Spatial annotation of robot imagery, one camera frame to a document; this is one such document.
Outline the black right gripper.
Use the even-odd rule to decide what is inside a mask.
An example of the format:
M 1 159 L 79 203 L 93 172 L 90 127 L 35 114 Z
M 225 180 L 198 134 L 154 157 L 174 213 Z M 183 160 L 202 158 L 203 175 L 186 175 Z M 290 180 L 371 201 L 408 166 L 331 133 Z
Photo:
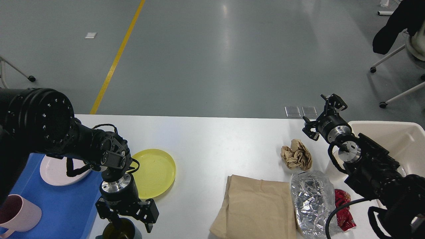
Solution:
M 352 128 L 339 116 L 341 111 L 348 108 L 347 104 L 337 94 L 330 96 L 321 94 L 320 96 L 325 100 L 324 110 L 320 117 L 314 121 L 303 116 L 304 128 L 302 132 L 314 141 L 318 141 L 322 136 L 328 144 L 348 141 L 348 138 L 353 136 Z

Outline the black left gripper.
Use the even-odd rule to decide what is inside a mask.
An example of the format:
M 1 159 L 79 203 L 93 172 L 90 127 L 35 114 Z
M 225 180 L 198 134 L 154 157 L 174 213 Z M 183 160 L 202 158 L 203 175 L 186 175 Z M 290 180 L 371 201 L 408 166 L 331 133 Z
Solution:
M 144 223 L 147 233 L 151 233 L 157 222 L 159 211 L 154 199 L 142 201 L 132 174 L 126 173 L 118 181 L 100 184 L 101 196 L 96 202 L 96 209 L 101 219 L 108 219 L 116 230 L 123 223 L 120 216 L 130 216 Z

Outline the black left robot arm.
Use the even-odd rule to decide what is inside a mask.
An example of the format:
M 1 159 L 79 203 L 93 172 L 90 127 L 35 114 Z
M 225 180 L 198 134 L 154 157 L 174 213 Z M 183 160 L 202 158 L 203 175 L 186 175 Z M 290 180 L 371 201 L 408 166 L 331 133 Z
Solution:
M 68 97 L 50 88 L 1 89 L 1 205 L 15 186 L 31 153 L 85 163 L 81 169 L 101 172 L 100 198 L 95 203 L 101 219 L 116 229 L 121 216 L 141 221 L 147 233 L 157 222 L 154 199 L 141 200 L 131 166 L 133 158 L 126 139 L 100 125 L 84 126 L 74 115 Z

